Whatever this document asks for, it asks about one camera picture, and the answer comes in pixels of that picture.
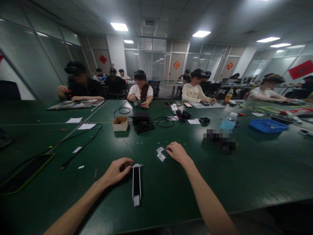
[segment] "smartphone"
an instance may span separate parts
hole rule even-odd
[[[35,157],[26,166],[0,185],[0,195],[20,192],[39,172],[54,158],[55,154],[44,154]]]
[[[189,103],[184,103],[188,108],[192,108],[192,105]]]
[[[170,104],[168,102],[163,102],[164,107],[170,107]]]

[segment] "blue plastic tray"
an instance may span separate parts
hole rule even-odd
[[[250,126],[264,133],[283,132],[289,128],[289,126],[271,119],[255,119],[251,121]]]

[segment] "white wall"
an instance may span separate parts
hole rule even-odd
[[[234,75],[236,73],[240,73],[240,77],[243,76],[243,74],[246,71],[250,61],[252,60],[256,50],[257,50],[256,47],[247,46],[245,48],[245,51],[242,54],[242,56],[240,57],[240,60],[238,61],[238,64],[237,64],[236,68],[234,69],[232,75]]]
[[[123,37],[119,35],[107,35],[107,42],[111,63],[114,64],[117,74],[119,74],[119,69],[124,69],[125,74],[127,74]]]

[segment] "cardboard box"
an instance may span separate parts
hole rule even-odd
[[[113,131],[127,131],[128,117],[116,117],[112,123]]]

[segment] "fluorescent light panel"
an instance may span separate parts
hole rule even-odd
[[[128,28],[127,28],[126,24],[111,23],[111,25],[113,26],[113,28],[114,28],[116,31],[128,31]]]
[[[207,36],[208,34],[210,34],[211,32],[209,31],[201,31],[199,30],[198,32],[196,32],[193,37],[197,37],[197,38],[203,38],[205,36]]]
[[[266,43],[266,42],[275,41],[275,40],[278,40],[278,39],[280,39],[280,38],[270,37],[270,38],[266,38],[266,39],[259,40],[259,41],[257,41],[257,42]]]
[[[134,44],[133,40],[124,40],[125,43]]]
[[[290,46],[290,45],[291,45],[290,43],[281,43],[281,44],[277,44],[277,45],[272,45],[270,47],[278,48],[278,47],[284,47],[284,46]]]

